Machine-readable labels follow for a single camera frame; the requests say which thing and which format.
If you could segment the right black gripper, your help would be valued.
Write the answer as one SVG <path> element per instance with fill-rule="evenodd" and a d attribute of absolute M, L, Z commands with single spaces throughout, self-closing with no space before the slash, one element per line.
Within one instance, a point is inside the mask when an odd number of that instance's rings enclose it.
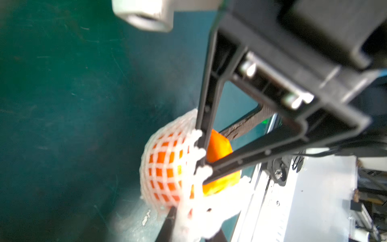
<path fill-rule="evenodd" d="M 341 121 L 371 138 L 329 148 L 335 155 L 386 156 L 371 87 L 387 71 L 386 1 L 229 1 L 215 31 L 251 33 L 239 67 L 251 81 L 232 83 L 282 125 L 305 134 L 315 122 Z"/>

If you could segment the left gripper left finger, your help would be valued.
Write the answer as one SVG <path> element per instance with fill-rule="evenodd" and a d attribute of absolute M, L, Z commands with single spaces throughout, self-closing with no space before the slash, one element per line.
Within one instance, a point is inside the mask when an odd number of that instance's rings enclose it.
<path fill-rule="evenodd" d="M 172 232 L 175 224 L 176 208 L 172 207 L 163 223 L 163 226 L 155 242 L 171 242 Z"/>

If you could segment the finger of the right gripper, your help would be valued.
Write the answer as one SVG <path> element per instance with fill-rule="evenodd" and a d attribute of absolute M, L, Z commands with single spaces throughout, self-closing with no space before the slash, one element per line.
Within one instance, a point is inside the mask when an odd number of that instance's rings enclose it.
<path fill-rule="evenodd" d="M 231 81 L 238 84 L 251 81 L 247 74 L 242 74 L 239 70 L 241 63 L 246 61 L 250 47 L 250 32 L 215 31 L 212 33 L 207 49 L 196 122 L 196 128 L 203 132 L 197 142 L 199 148 L 208 150 L 225 83 Z"/>
<path fill-rule="evenodd" d="M 361 127 L 350 127 L 341 121 L 315 122 L 306 133 L 297 133 L 290 126 L 282 125 L 272 132 L 230 155 L 211 163 L 213 174 L 204 181 L 207 185 L 243 168 L 268 162 L 286 155 L 295 155 L 308 148 L 337 148 L 371 138 Z"/>

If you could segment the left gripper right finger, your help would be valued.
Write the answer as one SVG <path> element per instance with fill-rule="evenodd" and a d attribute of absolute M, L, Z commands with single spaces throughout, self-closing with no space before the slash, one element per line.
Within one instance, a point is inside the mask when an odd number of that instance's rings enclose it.
<path fill-rule="evenodd" d="M 212 238 L 207 239 L 207 242 L 228 242 L 228 239 L 223 229 L 220 229 Z"/>

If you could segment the netted orange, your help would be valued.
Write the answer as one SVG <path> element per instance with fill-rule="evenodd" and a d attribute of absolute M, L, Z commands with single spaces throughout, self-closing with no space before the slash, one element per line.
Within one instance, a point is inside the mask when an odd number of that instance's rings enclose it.
<path fill-rule="evenodd" d="M 154 133 L 145 145 L 139 169 L 141 197 L 159 215 L 176 208 L 173 242 L 211 239 L 224 221 L 237 215 L 253 193 L 251 179 L 236 171 L 205 184 L 214 174 L 213 163 L 232 153 L 227 138 L 212 131 L 208 149 L 196 143 L 198 111 L 193 109 Z"/>

